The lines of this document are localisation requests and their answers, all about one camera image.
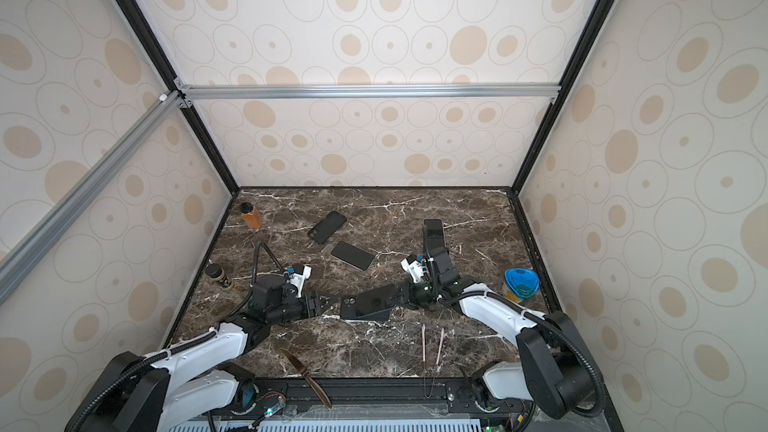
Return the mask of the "blue-edged phone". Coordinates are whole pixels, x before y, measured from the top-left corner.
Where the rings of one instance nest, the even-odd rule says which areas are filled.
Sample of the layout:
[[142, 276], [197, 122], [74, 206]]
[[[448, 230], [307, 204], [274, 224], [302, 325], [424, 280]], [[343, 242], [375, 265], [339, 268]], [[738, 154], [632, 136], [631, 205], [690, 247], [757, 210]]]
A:
[[354, 317], [374, 317], [389, 313], [396, 306], [397, 292], [395, 284], [388, 284], [357, 294], [352, 304]]

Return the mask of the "pink phone case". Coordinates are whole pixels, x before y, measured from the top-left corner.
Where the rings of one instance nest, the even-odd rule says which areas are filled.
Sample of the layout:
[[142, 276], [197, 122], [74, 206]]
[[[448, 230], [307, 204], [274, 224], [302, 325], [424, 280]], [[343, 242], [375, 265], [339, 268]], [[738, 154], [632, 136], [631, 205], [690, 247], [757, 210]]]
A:
[[445, 247], [443, 222], [440, 219], [425, 219], [423, 221], [424, 253], [433, 255], [435, 251]]

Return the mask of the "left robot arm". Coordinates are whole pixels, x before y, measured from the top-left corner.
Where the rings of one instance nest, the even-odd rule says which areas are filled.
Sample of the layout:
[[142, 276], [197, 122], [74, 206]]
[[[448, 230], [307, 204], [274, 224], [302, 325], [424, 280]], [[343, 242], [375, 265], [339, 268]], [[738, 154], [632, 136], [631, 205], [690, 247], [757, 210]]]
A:
[[208, 332], [147, 355], [115, 356], [66, 430], [167, 431], [225, 406], [251, 409], [251, 378], [223, 365], [255, 349], [273, 327], [321, 316], [337, 302], [306, 289], [310, 274], [308, 266], [283, 265], [274, 273], [254, 272], [245, 299]]

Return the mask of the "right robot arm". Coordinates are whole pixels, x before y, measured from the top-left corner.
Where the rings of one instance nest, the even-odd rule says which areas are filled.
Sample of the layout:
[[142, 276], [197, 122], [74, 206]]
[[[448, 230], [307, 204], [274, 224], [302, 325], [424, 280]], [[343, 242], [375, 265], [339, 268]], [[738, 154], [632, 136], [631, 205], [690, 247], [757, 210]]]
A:
[[445, 245], [436, 220], [425, 222], [423, 252], [402, 263], [410, 281], [396, 296], [416, 309], [440, 304], [474, 319], [513, 343], [519, 361], [492, 362], [469, 378], [476, 405], [491, 411], [502, 402], [534, 403], [553, 419], [568, 413], [601, 415], [607, 404], [602, 372], [573, 321], [564, 313], [546, 314], [515, 303], [488, 285], [463, 276]]

